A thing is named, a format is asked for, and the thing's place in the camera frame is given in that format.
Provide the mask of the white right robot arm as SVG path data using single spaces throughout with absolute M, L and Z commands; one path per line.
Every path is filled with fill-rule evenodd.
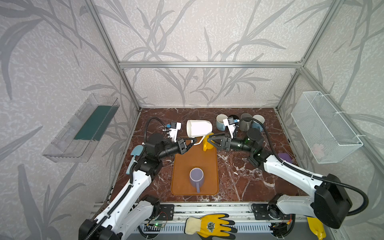
M 322 176 L 306 171 L 281 159 L 274 149 L 266 150 L 264 141 L 270 141 L 269 133 L 264 137 L 258 129 L 249 129 L 244 139 L 236 138 L 233 118 L 225 120 L 229 133 L 214 134 L 208 142 L 218 150 L 248 152 L 249 162 L 256 168 L 276 175 L 304 191 L 307 196 L 276 195 L 271 201 L 273 212 L 284 215 L 303 215 L 316 218 L 324 225 L 339 229 L 348 216 L 363 212 L 369 198 L 362 190 L 341 183 L 337 176 Z

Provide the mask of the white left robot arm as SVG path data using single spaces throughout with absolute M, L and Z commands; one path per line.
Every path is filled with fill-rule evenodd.
M 158 215 L 157 198 L 147 196 L 137 202 L 163 167 L 162 160 L 176 154 L 183 155 L 198 144 L 192 133 L 191 121 L 187 122 L 187 138 L 177 138 L 181 128 L 178 123 L 165 126 L 163 134 L 145 136 L 143 150 L 136 156 L 129 169 L 130 179 L 115 199 L 93 221 L 85 220 L 79 228 L 80 240 L 125 240 L 145 220 Z

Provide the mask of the black mug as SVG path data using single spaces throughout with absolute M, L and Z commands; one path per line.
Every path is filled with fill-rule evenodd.
M 230 115 L 229 117 L 233 118 L 234 120 L 240 120 L 240 118 L 238 116 L 236 116 L 236 115 Z

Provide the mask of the light blue mug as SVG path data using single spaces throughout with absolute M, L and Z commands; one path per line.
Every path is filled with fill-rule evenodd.
M 216 127 L 219 131 L 223 132 L 226 129 L 226 126 L 224 125 L 224 120 L 227 119 L 228 116 L 225 114 L 219 114 L 216 117 Z

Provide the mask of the yellow mug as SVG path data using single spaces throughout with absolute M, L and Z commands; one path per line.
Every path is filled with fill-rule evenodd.
M 207 150 L 211 150 L 214 148 L 214 146 L 208 141 L 208 138 L 211 137 L 213 133 L 208 134 L 203 139 L 203 151 L 206 152 Z

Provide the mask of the grey mug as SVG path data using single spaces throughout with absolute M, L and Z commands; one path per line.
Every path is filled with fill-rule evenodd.
M 243 113 L 241 115 L 241 121 L 239 124 L 240 131 L 247 132 L 251 128 L 252 121 L 253 121 L 252 118 L 253 116 L 248 113 Z

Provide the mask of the teal dotted mug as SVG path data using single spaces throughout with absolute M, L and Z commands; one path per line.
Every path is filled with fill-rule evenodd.
M 253 121 L 252 128 L 253 129 L 258 129 L 262 133 L 264 131 L 262 125 L 265 123 L 265 118 L 263 116 L 261 116 L 261 115 L 254 115 L 253 118 L 256 121 Z

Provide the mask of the purple mug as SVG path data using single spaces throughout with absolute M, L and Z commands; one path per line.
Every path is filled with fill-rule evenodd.
M 201 192 L 201 187 L 205 181 L 205 175 L 201 168 L 193 168 L 189 173 L 190 183 L 196 189 L 197 193 Z

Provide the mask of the white mug with lettering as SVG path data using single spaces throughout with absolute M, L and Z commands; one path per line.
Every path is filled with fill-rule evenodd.
M 200 141 L 195 145 L 199 145 L 203 139 L 213 130 L 212 123 L 207 120 L 188 120 L 187 135 L 189 138 L 201 137 Z

